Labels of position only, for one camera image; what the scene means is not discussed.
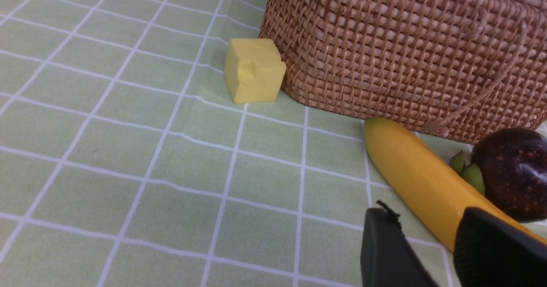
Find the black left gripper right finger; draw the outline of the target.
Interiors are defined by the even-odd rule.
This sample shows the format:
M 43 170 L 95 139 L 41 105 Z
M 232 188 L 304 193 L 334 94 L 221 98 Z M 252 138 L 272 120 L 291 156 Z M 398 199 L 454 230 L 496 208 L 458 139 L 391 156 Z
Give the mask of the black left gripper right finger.
M 476 207 L 456 231 L 453 264 L 463 287 L 544 287 L 547 246 Z

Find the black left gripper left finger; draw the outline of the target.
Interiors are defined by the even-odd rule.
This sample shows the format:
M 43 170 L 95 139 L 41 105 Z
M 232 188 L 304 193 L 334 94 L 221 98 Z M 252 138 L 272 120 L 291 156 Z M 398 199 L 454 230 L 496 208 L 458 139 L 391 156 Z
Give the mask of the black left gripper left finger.
M 400 215 L 387 204 L 369 208 L 364 219 L 361 274 L 364 287 L 437 287 L 405 238 Z

